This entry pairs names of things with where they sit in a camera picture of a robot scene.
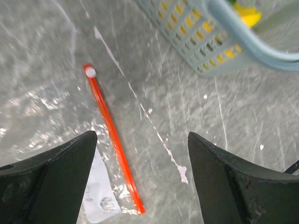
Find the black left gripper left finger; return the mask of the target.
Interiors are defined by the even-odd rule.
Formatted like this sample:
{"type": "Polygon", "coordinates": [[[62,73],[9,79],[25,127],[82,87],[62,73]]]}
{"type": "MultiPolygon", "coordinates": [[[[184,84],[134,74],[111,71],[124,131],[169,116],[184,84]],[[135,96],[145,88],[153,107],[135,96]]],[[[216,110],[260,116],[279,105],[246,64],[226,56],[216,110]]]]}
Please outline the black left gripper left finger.
{"type": "Polygon", "coordinates": [[[75,224],[97,144],[95,131],[0,168],[2,224],[75,224]]]}

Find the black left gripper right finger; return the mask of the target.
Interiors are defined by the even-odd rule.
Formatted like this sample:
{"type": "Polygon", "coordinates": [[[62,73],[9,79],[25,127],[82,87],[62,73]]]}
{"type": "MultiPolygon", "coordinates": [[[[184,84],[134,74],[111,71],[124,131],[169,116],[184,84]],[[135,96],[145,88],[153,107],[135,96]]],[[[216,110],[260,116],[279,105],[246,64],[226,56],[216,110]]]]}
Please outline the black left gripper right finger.
{"type": "Polygon", "coordinates": [[[258,166],[191,132],[188,150],[206,224],[296,224],[299,165],[258,166]]]}

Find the yellow toy banana bunch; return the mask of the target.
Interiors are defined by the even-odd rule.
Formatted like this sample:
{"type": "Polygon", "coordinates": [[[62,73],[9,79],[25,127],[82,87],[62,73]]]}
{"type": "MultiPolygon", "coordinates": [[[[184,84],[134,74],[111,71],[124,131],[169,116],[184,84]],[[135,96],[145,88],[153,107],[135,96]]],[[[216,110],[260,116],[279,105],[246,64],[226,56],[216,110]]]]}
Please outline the yellow toy banana bunch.
{"type": "Polygon", "coordinates": [[[249,28],[254,27],[261,20],[262,13],[257,11],[255,7],[243,7],[237,2],[233,3],[232,7],[249,28]]]}

